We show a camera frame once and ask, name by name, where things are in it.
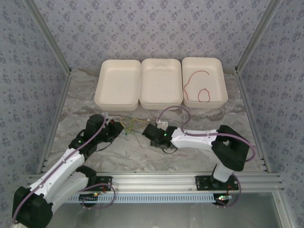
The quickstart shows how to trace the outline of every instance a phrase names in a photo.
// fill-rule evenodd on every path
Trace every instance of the black mounting plate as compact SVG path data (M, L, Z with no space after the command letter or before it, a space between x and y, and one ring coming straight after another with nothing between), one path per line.
M106 183L112 185L112 177L110 176L96 176L96 183ZM89 189L88 191L111 191L111 188L108 186L98 186L92 189Z
M234 190L238 190L237 179L231 175L227 182L223 183L221 186L214 187L210 181L210 176L196 176L195 177L196 190L197 191L212 191L212 190L231 190L228 185L233 187Z

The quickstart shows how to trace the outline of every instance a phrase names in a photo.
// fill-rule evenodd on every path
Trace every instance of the empty white tray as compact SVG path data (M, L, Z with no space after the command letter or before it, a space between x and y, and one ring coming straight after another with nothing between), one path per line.
M183 100L181 63L176 59L148 58L142 62L139 101L145 109L165 109Z
M184 58L182 79L187 107L220 108L228 100L222 64L217 58Z
M141 63L137 60L103 62L94 101L104 111L133 111L138 106Z

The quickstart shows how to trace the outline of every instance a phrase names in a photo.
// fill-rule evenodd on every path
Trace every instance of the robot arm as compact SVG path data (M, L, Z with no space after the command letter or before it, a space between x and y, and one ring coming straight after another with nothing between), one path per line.
M248 154L249 146L240 140L223 137L209 136L212 133L228 133L242 137L226 125L221 125L217 130L192 131L186 133L205 134L207 136L189 136L181 128L168 126L165 130L149 124L143 135L150 139L151 146L161 149L197 148L214 152L219 158L219 163L213 170L210 181L213 185L225 183L234 171L242 171Z
M90 116L86 128L70 143L69 149L59 161L29 188L20 187L15 192L13 217L20 203L28 197L17 213L18 222L29 228L45 228L54 212L69 197L85 187L97 184L96 172L82 164L96 151L99 143L112 143L123 130L120 123L110 120L90 141L102 127L103 122L104 118L101 115ZM75 149L87 141L89 143L86 146L70 156Z

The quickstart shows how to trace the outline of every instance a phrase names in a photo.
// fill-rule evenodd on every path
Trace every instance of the patterned wallpaper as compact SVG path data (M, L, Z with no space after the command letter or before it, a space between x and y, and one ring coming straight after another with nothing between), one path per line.
M21 0L0 1L0 227L37 171L66 78Z
M274 172L304 227L304 2L284 0L242 72Z
M72 68L216 57L235 66L269 0L35 0Z

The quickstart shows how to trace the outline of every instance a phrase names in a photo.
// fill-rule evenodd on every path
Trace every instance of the red string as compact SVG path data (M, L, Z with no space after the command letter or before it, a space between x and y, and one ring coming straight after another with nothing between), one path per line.
M189 82L190 82L190 80L191 80L192 76L193 76L194 74L198 73L198 72L205 72L205 73L207 73L207 74L209 75L209 73L208 73L207 71L204 71L204 70L199 70L199 71L194 72L194 73L193 73L193 74L190 76L190 78L189 78L189 80L188 80L187 84L184 86L184 91L185 91L185 93L186 93L186 95L187 95L187 100L189 100L189 97L188 97L188 93L187 93L187 91L186 91L186 86L189 84ZM208 92L208 97L209 97L209 100L208 100L208 101L206 101L206 103L208 103L208 102L210 101L210 92L209 92L209 91L208 91L206 88L201 89L201 90L199 91L199 94L198 94L198 100L199 100L199 102L202 102L202 101L201 101L199 98L200 98L200 93L201 93L203 90L206 90L206 91Z

